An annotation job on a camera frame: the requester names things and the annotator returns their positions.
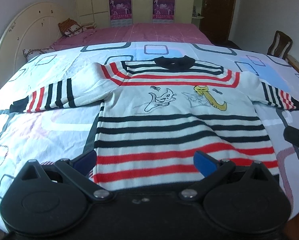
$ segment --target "bedsheet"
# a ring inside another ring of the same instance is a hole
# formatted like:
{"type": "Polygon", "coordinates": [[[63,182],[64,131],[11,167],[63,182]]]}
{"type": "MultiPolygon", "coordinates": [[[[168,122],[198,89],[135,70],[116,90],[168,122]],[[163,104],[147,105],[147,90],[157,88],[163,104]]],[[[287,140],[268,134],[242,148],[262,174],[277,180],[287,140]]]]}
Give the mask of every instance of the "bedsheet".
{"type": "MultiPolygon", "coordinates": [[[[94,147],[100,105],[56,109],[31,114],[9,113],[13,101],[29,92],[72,77],[84,66],[120,60],[183,57],[222,65],[232,71],[250,71],[299,100],[299,74],[285,61],[253,52],[176,42],[122,42],[92,45],[39,55],[24,65],[0,90],[0,200],[29,159],[49,164],[75,158],[94,147]]],[[[299,149],[283,138],[285,126],[299,129],[299,111],[285,111],[255,103],[272,141],[280,172],[280,186],[299,212],[299,149]]],[[[170,182],[182,177],[170,178],[170,182]]],[[[0,218],[0,229],[5,230],[0,218]]]]}
{"type": "Polygon", "coordinates": [[[126,27],[90,29],[72,37],[61,37],[53,43],[52,47],[58,51],[95,44],[132,41],[170,41],[213,45],[194,24],[137,23],[126,27]]]}

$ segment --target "pillow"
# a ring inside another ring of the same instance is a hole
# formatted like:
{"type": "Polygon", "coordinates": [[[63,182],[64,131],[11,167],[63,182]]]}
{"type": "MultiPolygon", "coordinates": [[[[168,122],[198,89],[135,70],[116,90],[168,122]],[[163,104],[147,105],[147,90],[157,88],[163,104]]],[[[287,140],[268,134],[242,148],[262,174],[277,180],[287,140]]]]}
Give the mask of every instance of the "pillow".
{"type": "Polygon", "coordinates": [[[38,55],[55,52],[52,48],[45,48],[45,49],[23,49],[23,55],[26,58],[26,62],[30,61],[31,59],[35,58],[38,55]]]}
{"type": "Polygon", "coordinates": [[[68,18],[66,21],[59,23],[58,27],[61,33],[66,37],[72,37],[86,31],[84,26],[79,25],[76,21],[68,18]]]}

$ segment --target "sweater cuff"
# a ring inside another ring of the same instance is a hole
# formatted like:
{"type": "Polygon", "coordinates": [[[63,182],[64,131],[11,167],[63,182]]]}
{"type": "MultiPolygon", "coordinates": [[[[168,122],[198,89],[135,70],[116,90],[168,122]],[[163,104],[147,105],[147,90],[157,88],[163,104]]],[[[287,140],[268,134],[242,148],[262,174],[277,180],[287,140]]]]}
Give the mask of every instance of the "sweater cuff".
{"type": "Polygon", "coordinates": [[[299,101],[297,101],[295,98],[291,98],[292,103],[296,107],[296,110],[299,110],[299,101]]]}
{"type": "Polygon", "coordinates": [[[14,112],[23,113],[28,103],[29,103],[28,96],[24,99],[13,102],[13,104],[10,106],[10,113],[14,113],[14,112]]]}

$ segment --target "white headboard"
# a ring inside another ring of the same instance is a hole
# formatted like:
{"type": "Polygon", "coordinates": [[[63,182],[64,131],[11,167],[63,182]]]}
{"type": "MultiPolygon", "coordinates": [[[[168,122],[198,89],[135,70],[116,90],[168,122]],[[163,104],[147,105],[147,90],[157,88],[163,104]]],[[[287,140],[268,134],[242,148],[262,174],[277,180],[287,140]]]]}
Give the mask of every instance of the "white headboard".
{"type": "Polygon", "coordinates": [[[12,20],[0,40],[0,88],[26,63],[23,49],[49,47],[62,36],[57,24],[67,18],[59,5],[40,2],[12,20]]]}

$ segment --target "black collar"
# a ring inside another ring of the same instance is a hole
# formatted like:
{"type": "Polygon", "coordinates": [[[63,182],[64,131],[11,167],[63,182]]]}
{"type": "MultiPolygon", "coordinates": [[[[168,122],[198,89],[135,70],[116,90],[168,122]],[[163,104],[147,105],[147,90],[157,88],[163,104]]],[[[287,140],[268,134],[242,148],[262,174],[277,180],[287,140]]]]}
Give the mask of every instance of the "black collar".
{"type": "Polygon", "coordinates": [[[158,57],[155,58],[154,61],[160,67],[179,71],[190,69],[195,63],[195,59],[188,56],[184,56],[181,58],[158,57]]]}

